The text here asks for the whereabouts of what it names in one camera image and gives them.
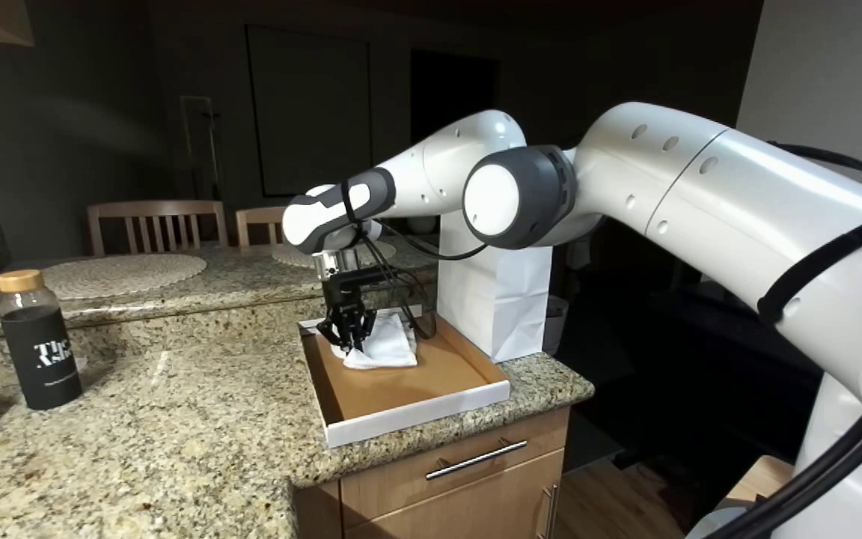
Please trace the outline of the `wooden drawer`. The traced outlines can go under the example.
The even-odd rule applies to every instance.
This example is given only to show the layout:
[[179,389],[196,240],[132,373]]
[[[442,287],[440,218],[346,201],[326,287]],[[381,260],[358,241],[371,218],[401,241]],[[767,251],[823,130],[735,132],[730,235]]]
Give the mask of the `wooden drawer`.
[[[569,422],[570,407],[560,407],[488,430],[479,436],[452,442],[362,473],[347,475],[340,481],[344,531],[397,509],[406,508],[458,487],[465,487],[470,482],[492,477],[514,465],[526,463],[531,458],[545,456],[550,451],[564,450]],[[529,445],[525,449],[445,475],[438,480],[425,480],[427,473],[438,468],[440,458],[458,463],[499,448],[501,438],[510,442],[527,440]]]

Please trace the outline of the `wooden chair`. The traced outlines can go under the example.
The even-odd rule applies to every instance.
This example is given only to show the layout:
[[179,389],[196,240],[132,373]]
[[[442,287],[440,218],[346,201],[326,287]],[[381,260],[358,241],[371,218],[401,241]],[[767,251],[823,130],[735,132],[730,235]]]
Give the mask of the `wooden chair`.
[[224,205],[205,199],[147,199],[94,204],[87,207],[87,225],[92,255],[106,255],[100,222],[122,219],[131,255],[177,252],[202,248],[200,217],[213,217],[218,245],[228,248],[229,236]]
[[236,211],[237,242],[242,248],[251,245],[248,228],[250,225],[264,225],[268,231],[271,245],[283,242],[284,206],[266,206]]

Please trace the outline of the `round woven placemat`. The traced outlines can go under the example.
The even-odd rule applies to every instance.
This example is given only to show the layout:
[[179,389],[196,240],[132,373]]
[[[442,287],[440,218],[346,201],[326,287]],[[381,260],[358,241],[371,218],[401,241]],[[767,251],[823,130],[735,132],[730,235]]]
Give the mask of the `round woven placemat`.
[[[394,248],[390,243],[373,241],[372,244],[374,249],[388,262],[391,262],[394,256],[397,255],[396,248]],[[295,246],[291,246],[289,243],[273,243],[270,245],[270,248],[271,255],[278,262],[291,266],[311,267],[311,269],[314,269],[314,257],[311,255],[304,255],[304,253],[299,252]],[[376,265],[377,259],[374,258],[372,250],[369,249],[369,246],[367,246],[366,243],[357,243],[355,246],[355,252],[357,253],[357,261],[360,267]]]
[[62,300],[126,296],[156,290],[203,272],[207,262],[192,255],[121,255],[66,262],[42,269],[46,285]]

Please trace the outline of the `white napkin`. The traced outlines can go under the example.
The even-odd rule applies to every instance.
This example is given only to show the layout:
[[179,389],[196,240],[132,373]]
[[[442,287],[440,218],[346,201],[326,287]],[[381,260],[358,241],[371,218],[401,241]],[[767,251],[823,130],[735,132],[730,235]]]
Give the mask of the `white napkin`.
[[412,329],[405,328],[399,314],[377,314],[372,333],[362,344],[363,350],[342,351],[331,345],[345,368],[373,371],[379,368],[413,368],[418,365],[416,342]]

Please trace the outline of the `wooden cabinet door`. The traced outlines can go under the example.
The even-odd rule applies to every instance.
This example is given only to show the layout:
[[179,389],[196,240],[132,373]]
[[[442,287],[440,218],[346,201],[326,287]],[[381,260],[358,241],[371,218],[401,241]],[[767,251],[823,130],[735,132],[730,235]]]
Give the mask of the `wooden cabinet door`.
[[538,539],[564,450],[352,526],[344,539]]

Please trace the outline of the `white paper bag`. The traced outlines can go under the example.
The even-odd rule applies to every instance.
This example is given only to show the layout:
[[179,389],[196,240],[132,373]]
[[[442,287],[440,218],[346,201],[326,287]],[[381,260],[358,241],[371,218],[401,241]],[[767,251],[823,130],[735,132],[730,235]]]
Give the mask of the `white paper bag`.
[[438,263],[437,311],[499,362],[542,351],[553,249],[485,248]]

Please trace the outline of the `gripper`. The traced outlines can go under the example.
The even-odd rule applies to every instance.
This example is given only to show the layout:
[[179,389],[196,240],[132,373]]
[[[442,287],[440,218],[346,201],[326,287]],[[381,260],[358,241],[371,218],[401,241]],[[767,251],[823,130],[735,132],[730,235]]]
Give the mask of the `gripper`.
[[349,315],[352,345],[364,351],[364,341],[372,334],[376,311],[364,305],[362,285],[355,281],[328,280],[326,316],[316,324],[316,330],[326,341],[340,350],[348,349],[348,330],[343,315]]

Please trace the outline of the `dark wall frame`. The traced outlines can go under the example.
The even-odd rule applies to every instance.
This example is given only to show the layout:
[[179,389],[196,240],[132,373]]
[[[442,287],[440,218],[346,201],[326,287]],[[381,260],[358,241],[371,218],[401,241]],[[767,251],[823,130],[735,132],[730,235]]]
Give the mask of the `dark wall frame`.
[[372,164],[369,46],[246,27],[264,197],[345,180]]

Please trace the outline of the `shallow cardboard tray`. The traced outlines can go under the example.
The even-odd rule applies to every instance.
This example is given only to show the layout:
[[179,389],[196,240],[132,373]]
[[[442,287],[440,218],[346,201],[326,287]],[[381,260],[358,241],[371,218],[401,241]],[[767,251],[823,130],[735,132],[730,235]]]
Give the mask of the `shallow cardboard tray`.
[[298,328],[311,375],[326,447],[335,449],[510,398],[510,380],[434,311],[435,335],[418,340],[417,365],[353,371],[333,355],[315,320]]

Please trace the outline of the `black bottle with wooden cap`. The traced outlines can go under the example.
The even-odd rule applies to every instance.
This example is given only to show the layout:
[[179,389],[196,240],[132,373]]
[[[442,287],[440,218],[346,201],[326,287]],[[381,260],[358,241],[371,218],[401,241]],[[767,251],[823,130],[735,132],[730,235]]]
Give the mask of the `black bottle with wooden cap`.
[[29,409],[54,409],[83,395],[61,304],[42,272],[0,274],[0,324]]

